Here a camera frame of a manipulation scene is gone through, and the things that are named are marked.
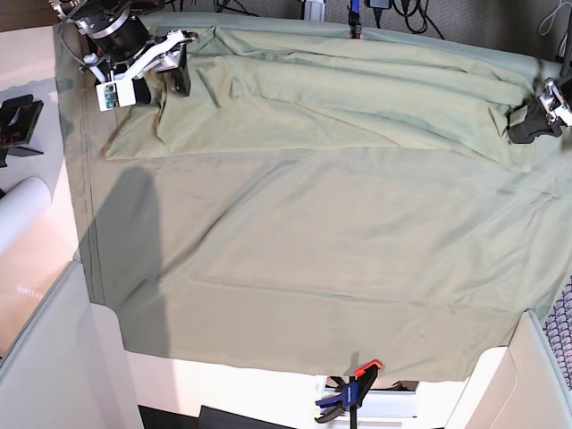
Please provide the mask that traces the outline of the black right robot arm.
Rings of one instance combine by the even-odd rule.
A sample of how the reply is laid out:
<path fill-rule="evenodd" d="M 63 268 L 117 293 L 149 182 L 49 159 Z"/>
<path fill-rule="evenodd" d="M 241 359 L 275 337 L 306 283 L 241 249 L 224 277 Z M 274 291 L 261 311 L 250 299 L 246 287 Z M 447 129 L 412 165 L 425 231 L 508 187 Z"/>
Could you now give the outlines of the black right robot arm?
<path fill-rule="evenodd" d="M 192 31 L 172 29 L 164 36 L 149 33 L 140 17 L 164 8 L 163 1 L 51 1 L 60 24 L 58 37 L 83 71 L 97 82 L 101 111 L 148 104 L 148 72 L 171 77 L 172 90 L 190 93 L 187 45 L 198 41 Z M 63 35 L 66 23 L 75 25 L 95 48 L 82 57 L 73 53 Z"/>

